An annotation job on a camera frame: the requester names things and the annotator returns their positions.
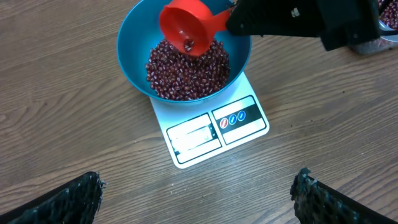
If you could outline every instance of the bowl rim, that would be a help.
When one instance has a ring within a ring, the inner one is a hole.
[[[178,101],[178,100],[166,100],[166,99],[163,99],[163,98],[161,98],[161,97],[159,97],[159,96],[154,96],[154,95],[152,95],[152,94],[150,94],[150,93],[144,91],[143,89],[139,88],[139,87],[129,78],[129,76],[127,75],[127,72],[124,70],[124,67],[122,66],[122,63],[121,63],[121,61],[120,61],[120,58],[119,58],[119,38],[120,38],[120,33],[121,33],[121,30],[122,30],[122,28],[123,28],[123,25],[124,25],[125,21],[126,21],[127,18],[130,16],[130,13],[131,13],[142,1],[145,1],[145,0],[141,0],[139,3],[137,3],[137,4],[129,11],[129,13],[125,16],[125,18],[123,19],[122,24],[120,25],[120,28],[119,28],[119,31],[118,31],[118,37],[117,37],[117,39],[116,39],[116,56],[117,56],[117,58],[118,58],[119,66],[120,66],[120,68],[121,68],[121,70],[122,70],[124,76],[125,76],[125,77],[129,80],[129,82],[130,82],[136,89],[138,89],[141,93],[143,93],[143,94],[149,96],[150,98],[153,98],[153,99],[156,99],[156,100],[160,100],[160,101],[163,101],[163,102],[168,102],[168,103],[195,103],[195,102],[203,101],[203,100],[205,100],[205,99],[209,99],[209,98],[211,98],[211,97],[213,97],[213,96],[215,96],[215,95],[221,93],[223,90],[227,89],[230,85],[232,85],[232,83],[234,83],[234,82],[236,81],[236,79],[239,78],[239,76],[240,76],[240,75],[242,74],[242,72],[244,71],[244,68],[246,68],[246,65],[248,64],[249,59],[250,59],[251,49],[252,49],[252,38],[251,38],[251,36],[249,36],[249,53],[248,53],[248,57],[246,58],[246,61],[245,61],[244,65],[242,66],[242,69],[239,71],[239,73],[235,76],[235,78],[234,78],[233,80],[231,80],[226,86],[224,86],[224,88],[218,90],[217,92],[215,92],[215,93],[213,93],[213,94],[211,94],[211,95],[208,95],[208,96],[205,96],[205,97],[203,97],[203,98],[196,99],[196,100],[181,100],[181,101]]]

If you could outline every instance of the white digital scale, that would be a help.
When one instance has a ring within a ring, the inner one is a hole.
[[[181,169],[268,133],[269,122],[244,73],[198,105],[150,99],[174,164]]]

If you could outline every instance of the red scoop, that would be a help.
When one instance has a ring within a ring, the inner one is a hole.
[[[165,38],[180,52],[200,56],[210,48],[216,32],[226,30],[230,15],[227,9],[214,16],[200,0],[173,0],[160,13],[159,24]]]

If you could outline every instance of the wooden table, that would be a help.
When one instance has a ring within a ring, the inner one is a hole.
[[[136,2],[0,1],[0,213],[95,170],[110,183],[95,223],[297,223],[308,167],[398,221],[396,50],[254,37],[245,71],[270,132],[180,170],[116,60]]]

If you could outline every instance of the bowl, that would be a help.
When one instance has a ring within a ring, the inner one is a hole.
[[[146,80],[147,71],[145,64],[149,60],[150,49],[164,39],[159,27],[159,14],[163,7],[171,0],[142,0],[124,19],[116,42],[116,54],[121,70],[126,78],[139,91],[156,100],[168,103],[198,103],[212,99],[217,94],[228,88],[243,72],[251,52],[251,37],[232,36],[229,32],[219,32],[215,38],[224,42],[224,48],[229,53],[229,66],[231,71],[226,86],[221,90],[206,97],[189,100],[166,100],[157,96],[155,90],[150,88]],[[202,0],[213,14],[227,9],[232,3],[229,0]]]

